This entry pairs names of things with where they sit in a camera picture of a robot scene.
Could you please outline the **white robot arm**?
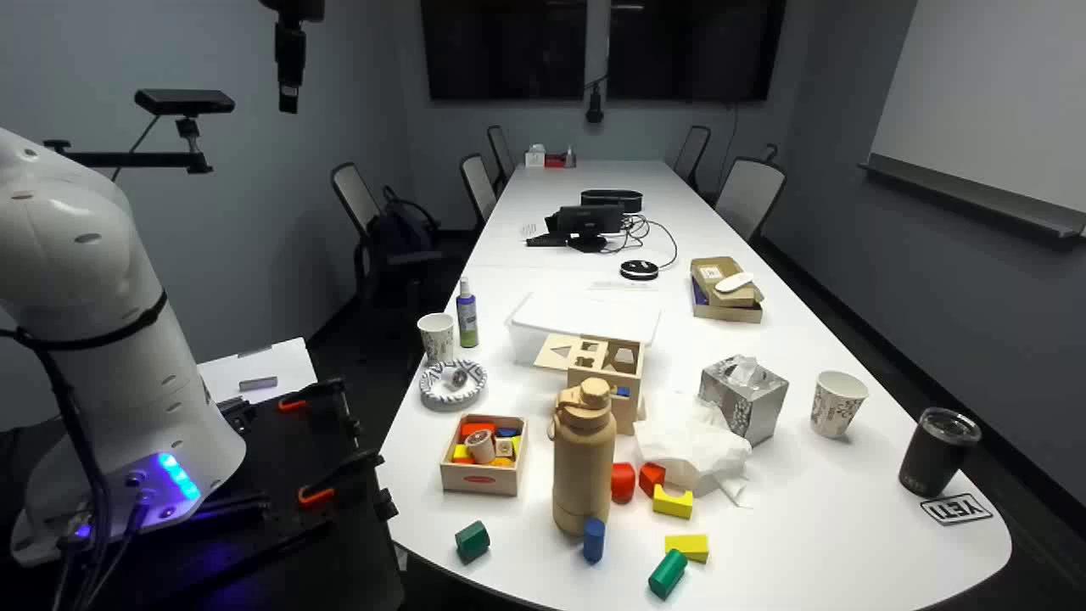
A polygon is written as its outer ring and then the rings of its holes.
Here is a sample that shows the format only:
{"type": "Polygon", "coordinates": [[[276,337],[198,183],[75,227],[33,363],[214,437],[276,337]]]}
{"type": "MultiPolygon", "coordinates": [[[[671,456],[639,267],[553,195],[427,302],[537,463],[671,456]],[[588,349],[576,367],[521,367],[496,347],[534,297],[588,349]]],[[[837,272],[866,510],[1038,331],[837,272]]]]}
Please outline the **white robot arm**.
{"type": "Polygon", "coordinates": [[[61,374],[118,539],[191,519],[245,462],[214,402],[125,192],[0,127],[0,306],[61,374]]]}

